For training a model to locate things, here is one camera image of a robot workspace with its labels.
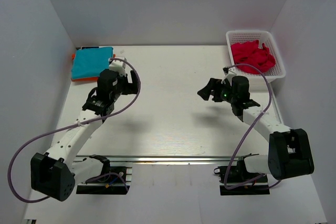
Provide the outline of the teal t-shirt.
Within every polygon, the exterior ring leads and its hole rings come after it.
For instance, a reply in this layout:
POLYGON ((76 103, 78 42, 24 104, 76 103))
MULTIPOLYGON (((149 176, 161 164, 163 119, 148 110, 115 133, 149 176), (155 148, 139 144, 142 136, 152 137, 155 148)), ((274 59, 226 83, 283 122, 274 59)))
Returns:
POLYGON ((71 70, 72 81, 98 77, 104 69, 108 69, 109 59, 112 57, 112 47, 77 50, 71 70))

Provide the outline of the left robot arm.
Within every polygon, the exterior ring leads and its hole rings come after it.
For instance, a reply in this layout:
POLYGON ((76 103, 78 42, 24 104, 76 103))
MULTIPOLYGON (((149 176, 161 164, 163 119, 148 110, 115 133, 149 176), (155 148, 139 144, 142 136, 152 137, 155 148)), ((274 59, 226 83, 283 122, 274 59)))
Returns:
POLYGON ((105 69, 97 86, 93 88, 82 106, 75 127, 44 154, 36 153, 30 161, 31 186, 33 190, 53 199, 65 201, 77 184, 104 182, 110 178, 109 160, 93 154, 75 163, 78 152, 92 134, 114 114, 114 105, 121 95, 139 95, 140 78, 136 71, 120 74, 105 69))

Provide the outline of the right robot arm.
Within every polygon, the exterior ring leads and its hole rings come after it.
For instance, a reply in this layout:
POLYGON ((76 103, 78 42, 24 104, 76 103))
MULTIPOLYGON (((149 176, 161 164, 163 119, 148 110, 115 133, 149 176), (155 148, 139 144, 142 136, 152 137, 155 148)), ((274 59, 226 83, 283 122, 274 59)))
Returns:
POLYGON ((247 182, 260 174, 271 174, 275 179, 283 180, 314 172, 306 131, 291 129, 262 110, 260 104, 250 97, 246 77, 234 76, 231 80, 211 78, 197 94, 205 101, 212 99, 214 102, 229 103, 233 114, 268 142, 267 155, 241 157, 233 175, 247 182))

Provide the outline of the pink crumpled t-shirt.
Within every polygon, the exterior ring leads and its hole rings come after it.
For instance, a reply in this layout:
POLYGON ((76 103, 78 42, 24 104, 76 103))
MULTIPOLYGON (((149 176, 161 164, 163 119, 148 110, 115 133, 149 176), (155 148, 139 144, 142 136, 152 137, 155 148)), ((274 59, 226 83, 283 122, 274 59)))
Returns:
POLYGON ((259 40, 247 41, 244 43, 235 43, 230 46, 235 64, 246 73, 259 74, 254 68, 247 66, 249 64, 257 68, 262 73, 267 72, 276 65, 274 56, 270 53, 265 44, 259 46, 259 40))

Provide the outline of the blue label sticker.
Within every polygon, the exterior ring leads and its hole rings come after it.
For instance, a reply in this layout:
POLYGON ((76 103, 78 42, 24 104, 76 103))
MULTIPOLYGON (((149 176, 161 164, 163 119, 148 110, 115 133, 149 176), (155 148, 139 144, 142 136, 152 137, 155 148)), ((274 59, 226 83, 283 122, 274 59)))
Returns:
POLYGON ((99 48, 99 46, 82 46, 80 48, 80 50, 84 50, 84 49, 92 49, 92 48, 99 48))

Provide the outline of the orange folded t-shirt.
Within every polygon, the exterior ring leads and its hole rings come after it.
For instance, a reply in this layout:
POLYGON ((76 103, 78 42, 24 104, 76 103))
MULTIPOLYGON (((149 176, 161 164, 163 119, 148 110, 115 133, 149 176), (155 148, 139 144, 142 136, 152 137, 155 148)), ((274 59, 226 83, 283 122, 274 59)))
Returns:
MULTIPOLYGON (((71 56, 72 65, 74 65, 75 57, 76 57, 76 54, 72 54, 72 56, 71 56)), ((97 80, 98 80, 98 77, 87 77, 87 78, 79 78, 79 79, 71 78, 72 82, 97 81, 97 80)))

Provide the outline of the white plastic basket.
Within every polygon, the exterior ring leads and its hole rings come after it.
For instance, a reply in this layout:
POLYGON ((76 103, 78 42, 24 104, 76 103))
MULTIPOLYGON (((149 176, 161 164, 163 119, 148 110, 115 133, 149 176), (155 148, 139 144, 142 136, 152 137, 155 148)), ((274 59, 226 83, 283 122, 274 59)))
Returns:
POLYGON ((226 33, 226 42, 228 45, 228 52, 230 62, 234 65, 236 62, 233 57, 232 45, 243 44, 245 42, 258 41, 258 47, 262 49, 262 45, 269 49, 270 54, 275 59, 275 65, 264 73, 268 82, 276 79, 284 78, 286 71, 282 62, 281 55, 277 45, 270 32, 266 30, 230 30, 226 33))

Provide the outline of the aluminium front rail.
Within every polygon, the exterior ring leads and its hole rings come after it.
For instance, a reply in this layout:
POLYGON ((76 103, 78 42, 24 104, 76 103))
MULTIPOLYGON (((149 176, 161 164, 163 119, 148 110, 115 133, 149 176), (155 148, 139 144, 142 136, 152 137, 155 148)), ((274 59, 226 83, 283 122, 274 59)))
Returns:
MULTIPOLYGON (((193 163, 226 163, 229 162, 230 157, 228 156, 102 156, 102 155, 92 155, 94 160, 98 160, 101 163, 107 163, 109 161, 112 163, 132 163, 132 164, 193 164, 193 163)), ((79 155, 71 161, 71 163, 78 163, 86 161, 92 157, 91 155, 79 155)))

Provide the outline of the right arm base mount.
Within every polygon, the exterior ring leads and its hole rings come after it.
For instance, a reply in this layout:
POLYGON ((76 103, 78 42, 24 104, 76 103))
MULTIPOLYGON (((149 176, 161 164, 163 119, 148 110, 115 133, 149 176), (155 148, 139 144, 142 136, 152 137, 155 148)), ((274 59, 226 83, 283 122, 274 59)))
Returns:
POLYGON ((227 177, 227 186, 232 187, 244 183, 242 186, 234 189, 227 189, 224 186, 225 174, 228 165, 218 166, 213 170, 214 175, 219 177, 219 189, 221 196, 256 196, 269 195, 270 189, 268 178, 264 175, 256 179, 259 173, 249 173, 242 158, 234 161, 227 177))

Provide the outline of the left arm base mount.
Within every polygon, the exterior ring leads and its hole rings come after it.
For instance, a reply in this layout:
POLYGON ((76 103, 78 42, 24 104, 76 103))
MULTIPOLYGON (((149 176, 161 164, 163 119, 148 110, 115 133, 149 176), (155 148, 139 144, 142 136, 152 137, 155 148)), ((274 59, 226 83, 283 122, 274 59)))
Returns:
POLYGON ((74 175, 79 195, 126 195, 131 185, 132 167, 119 166, 101 155, 90 155, 73 161, 70 171, 74 175))

